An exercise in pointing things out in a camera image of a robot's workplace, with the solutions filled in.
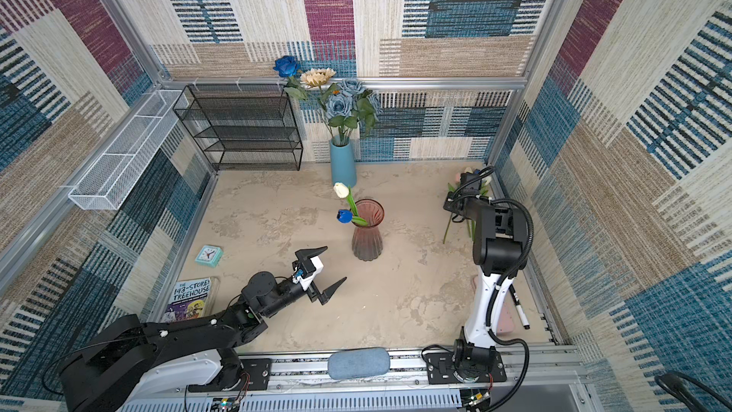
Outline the red ribbed glass vase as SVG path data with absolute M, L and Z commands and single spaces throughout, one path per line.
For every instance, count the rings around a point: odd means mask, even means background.
M 355 225 L 352 237 L 352 251 L 361 261 L 374 261 L 383 251 L 383 239 L 379 225 L 384 221 L 385 211 L 382 205 L 371 198 L 364 198 L 356 202 L 358 215 L 368 225 Z

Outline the blue tulip stem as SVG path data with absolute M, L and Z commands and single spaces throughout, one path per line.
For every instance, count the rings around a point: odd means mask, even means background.
M 341 223 L 347 224 L 347 223 L 353 223 L 354 225 L 358 227 L 370 227 L 370 223 L 364 219 L 363 217 L 356 216 L 352 211 L 350 210 L 339 210 L 337 212 L 337 220 Z

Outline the light blue cylindrical vase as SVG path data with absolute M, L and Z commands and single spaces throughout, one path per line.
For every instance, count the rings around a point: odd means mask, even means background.
M 358 182 L 356 158 L 353 144 L 349 139 L 341 140 L 339 137 L 331 139 L 330 167 L 333 184 L 343 183 L 349 188 L 356 186 Z

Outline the pale blue rose bouquet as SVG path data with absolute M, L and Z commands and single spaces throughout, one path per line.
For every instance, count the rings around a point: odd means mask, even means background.
M 331 144 L 343 147 L 355 131 L 374 129 L 382 114 L 379 94 L 357 79 L 333 83 L 318 98 Z

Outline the cream sunflower with stem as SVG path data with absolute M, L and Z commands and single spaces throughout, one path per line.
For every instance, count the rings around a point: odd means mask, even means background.
M 299 81 L 306 89 L 319 89 L 327 85 L 336 75 L 336 71 L 332 68 L 311 69 L 300 75 Z

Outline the dark blue rose stem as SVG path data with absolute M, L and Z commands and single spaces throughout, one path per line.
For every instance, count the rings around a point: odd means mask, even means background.
M 276 59 L 274 70 L 285 81 L 284 92 L 289 97 L 297 100 L 306 100 L 308 98 L 307 89 L 300 80 L 302 74 L 300 64 L 294 56 L 285 55 Z

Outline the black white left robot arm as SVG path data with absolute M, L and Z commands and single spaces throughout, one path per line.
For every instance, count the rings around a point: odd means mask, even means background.
M 126 315 L 85 346 L 61 358 L 57 374 L 70 411 L 116 411 L 134 396 L 188 385 L 230 389 L 241 382 L 236 349 L 268 327 L 266 320 L 302 297 L 326 304 L 337 284 L 319 290 L 325 247 L 295 253 L 294 272 L 280 282 L 252 276 L 222 311 L 181 322 L 141 322 Z

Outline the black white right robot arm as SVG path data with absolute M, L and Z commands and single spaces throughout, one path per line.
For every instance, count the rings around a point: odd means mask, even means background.
M 489 198 L 483 183 L 494 168 L 467 170 L 448 190 L 443 209 L 455 219 L 470 221 L 472 258 L 480 276 L 473 310 L 461 329 L 453 351 L 456 378 L 474 383 L 483 377 L 504 381 L 499 364 L 500 346 L 524 344 L 498 335 L 503 305 L 518 272 L 526 267 L 535 229 L 526 207 L 511 198 Z

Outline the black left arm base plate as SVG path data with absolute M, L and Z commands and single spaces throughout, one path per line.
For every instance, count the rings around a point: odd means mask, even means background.
M 268 388 L 273 360 L 271 358 L 240 359 L 227 362 L 219 375 L 219 391 L 242 393 Z

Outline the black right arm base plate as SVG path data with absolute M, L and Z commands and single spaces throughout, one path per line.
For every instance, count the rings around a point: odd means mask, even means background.
M 505 364 L 501 355 L 497 355 L 490 371 L 481 367 L 455 368 L 452 354 L 445 351 L 432 351 L 421 354 L 426 367 L 430 385 L 448 385 L 448 383 L 504 383 L 508 380 Z

